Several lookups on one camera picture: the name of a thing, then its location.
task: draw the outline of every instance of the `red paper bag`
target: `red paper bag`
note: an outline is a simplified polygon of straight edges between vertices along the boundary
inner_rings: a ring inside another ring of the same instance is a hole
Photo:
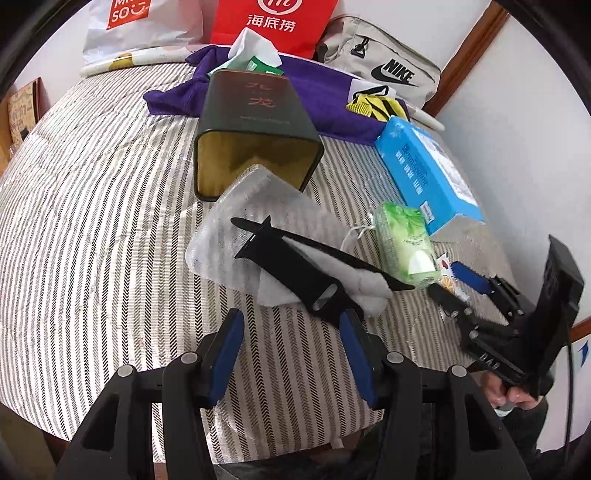
[[[282,53],[312,58],[338,0],[220,0],[212,43],[231,45],[244,27]]]

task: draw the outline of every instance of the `metal screw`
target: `metal screw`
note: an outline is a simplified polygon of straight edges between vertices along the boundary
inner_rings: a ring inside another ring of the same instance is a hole
[[[388,355],[386,355],[386,360],[388,360],[388,362],[391,364],[401,364],[404,362],[404,357],[401,353],[390,352]]]
[[[197,361],[199,357],[197,356],[197,354],[195,352],[187,352],[184,353],[183,356],[181,357],[181,362],[184,364],[193,364]]]
[[[132,367],[131,365],[121,365],[117,369],[117,375],[119,375],[120,377],[124,377],[124,378],[130,376],[133,372],[134,372],[134,367]]]
[[[466,369],[461,365],[454,365],[452,367],[452,374],[454,374],[456,377],[465,377],[467,373],[468,372],[466,371]]]

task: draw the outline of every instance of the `nike bag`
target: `nike bag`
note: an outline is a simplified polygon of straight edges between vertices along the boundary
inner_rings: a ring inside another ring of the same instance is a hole
[[[282,53],[312,58],[337,0],[219,0],[211,42],[232,45],[244,27]]]
[[[197,44],[203,36],[200,0],[92,0],[89,14],[86,64],[140,48]]]
[[[391,86],[419,108],[435,94],[441,76],[435,64],[358,17],[332,19],[316,51],[318,61]]]

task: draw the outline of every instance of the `blue tissue box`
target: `blue tissue box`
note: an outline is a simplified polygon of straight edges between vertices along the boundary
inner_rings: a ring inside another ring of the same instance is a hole
[[[457,241],[484,221],[470,188],[425,130],[393,116],[375,146],[406,204],[423,213],[433,240]]]

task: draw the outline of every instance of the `yellow cloth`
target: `yellow cloth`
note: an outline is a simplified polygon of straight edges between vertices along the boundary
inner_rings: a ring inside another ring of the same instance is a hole
[[[396,99],[380,95],[360,93],[347,104],[346,109],[381,122],[387,122],[393,115],[408,121],[404,109]]]

